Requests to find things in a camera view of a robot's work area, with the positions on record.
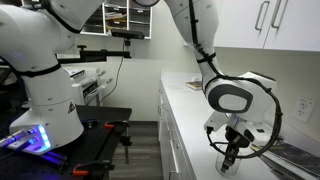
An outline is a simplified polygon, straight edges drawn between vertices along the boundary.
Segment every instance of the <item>blue light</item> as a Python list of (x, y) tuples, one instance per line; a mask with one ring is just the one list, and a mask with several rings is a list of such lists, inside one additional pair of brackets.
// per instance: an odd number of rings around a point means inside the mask
[(48, 138), (48, 135), (47, 135), (47, 133), (46, 133), (46, 130), (45, 130), (44, 127), (41, 126), (41, 125), (39, 125), (38, 128), (39, 128), (39, 132), (41, 133), (41, 138), (42, 138), (42, 140), (43, 140), (43, 143), (44, 143), (44, 145), (45, 145), (45, 147), (46, 147), (45, 149), (50, 148), (50, 147), (51, 147), (51, 144), (50, 144), (50, 142), (49, 142), (49, 138)]
[(40, 131), (40, 133), (41, 134), (45, 134), (46, 133), (46, 131), (44, 130), (44, 128), (43, 128), (43, 126), (39, 126), (39, 131)]
[(47, 140), (48, 140), (48, 136), (47, 136), (46, 134), (42, 134), (42, 139), (43, 139), (44, 141), (47, 141)]
[(51, 144), (49, 143), (49, 141), (45, 141), (45, 142), (44, 142), (44, 145), (46, 145), (46, 147), (50, 147), (50, 146), (51, 146)]
[(36, 138), (32, 138), (32, 139), (29, 140), (29, 143), (30, 143), (30, 144), (34, 144), (36, 141), (37, 141)]

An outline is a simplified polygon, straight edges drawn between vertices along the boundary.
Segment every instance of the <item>floor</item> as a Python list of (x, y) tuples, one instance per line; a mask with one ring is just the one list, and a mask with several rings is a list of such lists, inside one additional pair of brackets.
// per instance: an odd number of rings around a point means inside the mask
[(114, 155), (112, 180), (163, 180), (158, 126), (156, 122), (130, 122), (130, 164), (125, 163), (124, 147), (119, 144)]

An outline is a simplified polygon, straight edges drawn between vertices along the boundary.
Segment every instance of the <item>cable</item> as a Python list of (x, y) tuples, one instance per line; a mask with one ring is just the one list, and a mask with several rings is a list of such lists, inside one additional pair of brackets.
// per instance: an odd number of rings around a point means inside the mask
[[(123, 40), (122, 52), (124, 52), (124, 42), (125, 42), (125, 40)], [(121, 69), (121, 66), (122, 66), (122, 62), (123, 62), (123, 56), (122, 56), (122, 58), (121, 58), (121, 62), (120, 62), (119, 68), (118, 68), (117, 78), (116, 78), (116, 84), (115, 84), (115, 86), (113, 87), (113, 89), (111, 90), (111, 92), (109, 92), (107, 95), (105, 95), (105, 96), (100, 100), (99, 104), (100, 104), (105, 98), (107, 98), (110, 94), (112, 94), (113, 91), (117, 88), (117, 86), (118, 86), (118, 79), (119, 79), (119, 72), (120, 72), (120, 69)]]
[(7, 159), (8, 157), (14, 155), (14, 154), (17, 153), (17, 152), (22, 151), (23, 149), (27, 148), (27, 147), (30, 146), (30, 145), (31, 145), (31, 142), (30, 142), (30, 141), (24, 142), (23, 144), (21, 144), (19, 147), (17, 147), (16, 149), (14, 149), (13, 151), (11, 151), (10, 153), (8, 153), (8, 154), (0, 157), (0, 161)]
[(8, 153), (8, 154), (6, 154), (6, 155), (4, 155), (4, 156), (2, 156), (1, 158), (0, 158), (0, 161), (2, 161), (2, 160), (5, 160), (5, 159), (7, 159), (8, 157), (10, 157), (10, 156), (12, 156), (13, 155), (13, 151), (11, 151), (10, 153)]
[(273, 99), (273, 101), (276, 104), (276, 112), (275, 112), (275, 122), (273, 124), (273, 130), (272, 130), (272, 134), (271, 137), (268, 141), (268, 143), (261, 148), (260, 150), (246, 155), (246, 156), (238, 156), (238, 155), (234, 155), (234, 154), (230, 154), (230, 153), (226, 153), (223, 152), (221, 149), (219, 149), (217, 147), (216, 144), (231, 144), (230, 142), (212, 142), (211, 138), (210, 138), (210, 133), (212, 132), (212, 129), (207, 129), (207, 136), (208, 139), (210, 141), (210, 146), (212, 146), (215, 150), (217, 150), (218, 152), (220, 152), (221, 154), (225, 155), (225, 156), (229, 156), (232, 158), (239, 158), (239, 159), (246, 159), (246, 158), (252, 158), (252, 157), (256, 157), (259, 156), (261, 154), (263, 154), (265, 151), (267, 151), (276, 141), (279, 133), (280, 133), (280, 129), (281, 129), (281, 124), (282, 124), (282, 112), (281, 112), (281, 107), (280, 107), (280, 103), (279, 100), (277, 99), (277, 97), (271, 92), (271, 88), (267, 88), (265, 87), (260, 81), (256, 80), (256, 79), (252, 79), (252, 78), (242, 78), (242, 77), (229, 77), (226, 75), (221, 74), (216, 67), (212, 64), (212, 58), (210, 58), (209, 54), (207, 54), (203, 48), (201, 47), (201, 44), (199, 44), (198, 42), (198, 33), (197, 33), (197, 26), (196, 24), (199, 22), (196, 17), (195, 17), (195, 11), (194, 11), (194, 5), (193, 5), (193, 1), (189, 0), (189, 15), (190, 15), (190, 26), (191, 26), (191, 32), (192, 32), (192, 40), (193, 40), (193, 44), (194, 44), (194, 48), (198, 51), (199, 54), (201, 54), (203, 56), (204, 59), (207, 60), (208, 65), (210, 66), (210, 68), (212, 69), (212, 71), (216, 74), (216, 77), (211, 79), (210, 81), (208, 81), (208, 83), (206, 84), (206, 88), (208, 86), (209, 83), (211, 83), (213, 80), (216, 79), (226, 79), (226, 80), (230, 80), (230, 81), (249, 81), (253, 84), (256, 84), (258, 86), (260, 86), (269, 96), (271, 96), (271, 98)]
[(151, 4), (142, 4), (142, 3), (138, 2), (138, 1), (139, 1), (139, 0), (133, 0), (133, 2), (139, 4), (139, 5), (142, 6), (142, 7), (152, 7), (152, 6), (156, 5), (156, 4), (158, 4), (158, 2), (159, 2), (160, 0), (157, 0), (157, 1), (153, 2), (153, 3), (151, 3)]

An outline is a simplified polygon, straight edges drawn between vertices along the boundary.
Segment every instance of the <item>shelf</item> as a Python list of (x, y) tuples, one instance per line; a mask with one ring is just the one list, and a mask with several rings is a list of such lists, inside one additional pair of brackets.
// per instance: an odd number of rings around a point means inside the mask
[(141, 14), (150, 14), (150, 9), (141, 9), (141, 8), (129, 8), (130, 12), (141, 13)]
[(81, 34), (110, 36), (111, 29), (141, 31), (151, 39), (152, 8), (138, 6), (131, 0), (105, 0), (89, 18)]
[(136, 25), (147, 25), (147, 26), (150, 26), (150, 23), (140, 22), (140, 21), (129, 21), (129, 23), (136, 24)]

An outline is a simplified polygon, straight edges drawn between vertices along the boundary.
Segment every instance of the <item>black table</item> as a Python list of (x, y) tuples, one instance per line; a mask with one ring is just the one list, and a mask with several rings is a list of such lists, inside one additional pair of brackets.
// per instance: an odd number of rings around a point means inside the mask
[(97, 119), (98, 124), (92, 129), (85, 130), (75, 142), (54, 150), (55, 153), (68, 156), (68, 165), (58, 169), (56, 164), (48, 163), (43, 158), (20, 153), (0, 161), (0, 179), (92, 179), (73, 176), (73, 169), (77, 164), (94, 160), (108, 160), (112, 163), (114, 151), (126, 127), (119, 125), (114, 129), (106, 129), (104, 123), (129, 120), (132, 110), (129, 108), (77, 106), (77, 111), (81, 120)]

